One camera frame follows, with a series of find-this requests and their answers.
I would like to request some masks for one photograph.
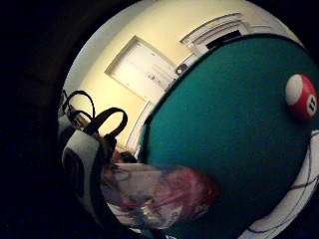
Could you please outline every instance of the white trim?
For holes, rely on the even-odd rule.
[[[154,106],[155,105],[151,102],[146,102],[139,114],[139,117],[135,121],[133,129],[126,141],[126,148],[128,148],[132,153],[135,153],[135,151],[138,149],[141,130],[143,128],[145,120],[153,110]]]

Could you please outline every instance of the bag handle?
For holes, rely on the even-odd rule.
[[[63,94],[67,97],[67,93],[65,90],[63,90]],[[66,99],[66,101],[62,104],[62,110],[63,112],[66,110],[66,108],[70,107],[70,100],[71,98],[73,98],[76,95],[82,95],[87,97],[90,100],[91,106],[92,106],[92,118],[94,118],[96,116],[96,109],[93,103],[92,98],[90,97],[90,95],[88,93],[86,93],[85,91],[74,91],[72,92]]]
[[[112,115],[115,113],[122,113],[122,121],[120,124],[110,133],[104,136],[104,138],[107,138],[109,136],[116,137],[119,135],[120,132],[126,127],[128,123],[128,115],[125,111],[119,108],[109,108],[103,112],[101,112],[98,116],[96,116],[84,129],[83,132],[92,135],[95,131],[97,131],[102,124]]]

